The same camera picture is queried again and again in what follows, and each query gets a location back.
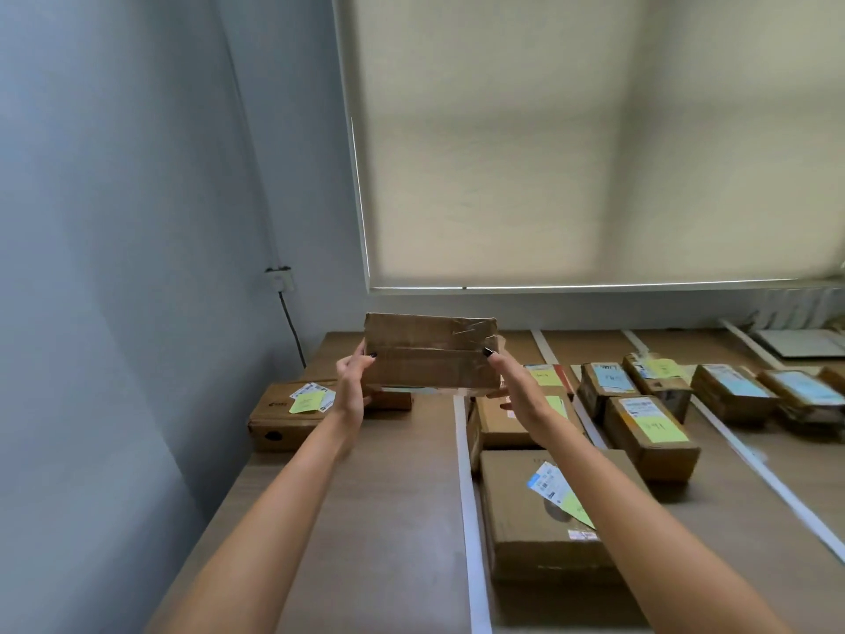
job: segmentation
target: electrical outlet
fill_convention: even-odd
[[[265,276],[273,285],[273,291],[288,293],[294,291],[293,285],[293,271],[290,267],[281,267],[280,269],[268,269],[265,271]]]

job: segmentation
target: yellow sticky note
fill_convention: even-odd
[[[542,387],[563,387],[564,384],[560,382],[560,377],[553,367],[546,367],[544,369],[531,369],[531,375]]]
[[[652,443],[689,443],[681,428],[665,416],[634,416]]]
[[[302,412],[316,412],[323,404],[324,391],[310,391],[306,394],[300,394],[297,399],[290,405],[290,413]]]
[[[565,495],[564,500],[560,503],[560,509],[570,516],[574,516],[585,525],[589,525],[593,529],[596,528],[596,526],[592,524],[590,517],[586,515],[584,508],[581,507],[581,503],[574,491],[569,490],[569,493]]]
[[[566,415],[566,407],[564,407],[564,402],[560,400],[559,395],[547,395],[546,400],[548,404],[552,406],[552,409],[555,412],[559,413],[561,416],[569,420],[569,416]]]
[[[643,366],[654,374],[655,378],[682,378],[683,372],[678,363],[670,358],[653,358],[642,361]]]

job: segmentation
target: table surface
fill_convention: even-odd
[[[652,351],[692,364],[764,369],[728,332],[638,331]],[[528,331],[505,331],[523,363],[543,362]],[[559,362],[618,361],[633,351],[618,331],[544,331]],[[361,334],[328,334],[303,374],[318,376]],[[743,576],[796,630],[839,632],[845,566],[691,408],[686,428],[702,446],[689,486],[652,488],[684,525]],[[845,446],[788,434],[774,423],[737,436],[845,539]],[[161,628],[202,565],[290,455],[255,454],[155,612]],[[483,525],[479,524],[483,542]],[[648,631],[623,586],[492,586],[497,632]],[[285,632],[467,632],[470,616],[452,399],[418,395],[405,420],[365,420],[336,472],[287,602]]]

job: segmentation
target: hand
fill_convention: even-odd
[[[375,354],[364,355],[364,341],[358,345],[355,353],[337,361],[337,392],[331,407],[332,415],[344,431],[344,450],[346,453],[355,444],[358,430],[364,420],[364,407],[370,397],[364,396],[361,376],[367,367],[375,362]]]
[[[549,439],[555,423],[565,419],[548,404],[543,390],[534,377],[513,356],[505,351],[503,338],[499,339],[499,351],[491,351],[487,360],[492,368],[504,378],[504,387],[487,394],[488,398],[511,397],[511,402],[503,403],[503,409],[512,409],[528,435],[540,447],[548,449]]]

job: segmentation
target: wall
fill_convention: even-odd
[[[361,329],[366,311],[496,316],[504,328],[608,329],[706,326],[755,310],[755,291],[367,295],[331,0],[222,4],[282,260],[297,282],[291,315],[308,351],[327,330]]]
[[[297,370],[210,0],[0,3],[0,630],[138,631]]]

